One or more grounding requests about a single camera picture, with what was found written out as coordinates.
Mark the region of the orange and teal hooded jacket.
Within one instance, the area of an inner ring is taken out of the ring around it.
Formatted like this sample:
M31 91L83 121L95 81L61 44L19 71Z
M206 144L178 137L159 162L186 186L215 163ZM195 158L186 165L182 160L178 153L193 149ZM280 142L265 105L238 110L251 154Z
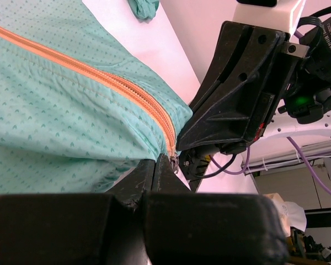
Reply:
M105 192L192 114L82 1L0 1L0 194Z

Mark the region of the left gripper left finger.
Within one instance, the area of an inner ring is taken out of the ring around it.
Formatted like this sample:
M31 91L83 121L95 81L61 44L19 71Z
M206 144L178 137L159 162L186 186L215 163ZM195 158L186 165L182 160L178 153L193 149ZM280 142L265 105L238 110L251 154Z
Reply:
M0 195L0 264L147 264L139 211L154 162L107 193Z

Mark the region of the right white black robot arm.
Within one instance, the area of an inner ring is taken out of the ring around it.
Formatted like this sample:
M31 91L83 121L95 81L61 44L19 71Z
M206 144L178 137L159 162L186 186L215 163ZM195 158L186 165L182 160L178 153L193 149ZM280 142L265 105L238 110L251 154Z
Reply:
M313 29L297 44L276 29L222 24L178 150L240 153L260 137L331 136L331 22L298 24Z

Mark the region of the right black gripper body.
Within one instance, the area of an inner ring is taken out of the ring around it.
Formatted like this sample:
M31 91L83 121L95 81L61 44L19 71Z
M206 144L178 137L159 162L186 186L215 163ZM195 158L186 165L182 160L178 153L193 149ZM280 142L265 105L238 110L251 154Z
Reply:
M253 140L257 141L274 112L287 113L301 125L323 118L331 110L331 17L299 19L298 26L314 28L299 39L286 41L286 33L254 26L257 39L253 85Z

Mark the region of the silver zipper slider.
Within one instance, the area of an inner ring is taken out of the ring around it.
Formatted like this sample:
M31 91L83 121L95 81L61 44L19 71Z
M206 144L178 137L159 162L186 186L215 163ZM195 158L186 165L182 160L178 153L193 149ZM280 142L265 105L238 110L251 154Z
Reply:
M173 171L173 173L177 174L179 172L179 156L177 153L170 156L169 158L170 167Z

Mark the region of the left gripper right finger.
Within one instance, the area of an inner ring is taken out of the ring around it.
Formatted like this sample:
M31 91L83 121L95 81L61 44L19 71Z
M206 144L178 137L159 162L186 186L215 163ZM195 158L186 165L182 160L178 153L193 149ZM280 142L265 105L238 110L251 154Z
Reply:
M167 157L144 160L143 234L152 264L284 264L273 202L257 194L193 193Z

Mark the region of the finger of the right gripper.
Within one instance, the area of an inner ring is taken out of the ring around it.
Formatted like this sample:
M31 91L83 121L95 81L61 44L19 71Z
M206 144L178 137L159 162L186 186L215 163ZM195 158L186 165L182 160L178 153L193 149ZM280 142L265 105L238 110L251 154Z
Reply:
M225 21L206 76L190 103L193 111L177 150L199 147L243 151L252 142L274 95L259 101L286 34Z

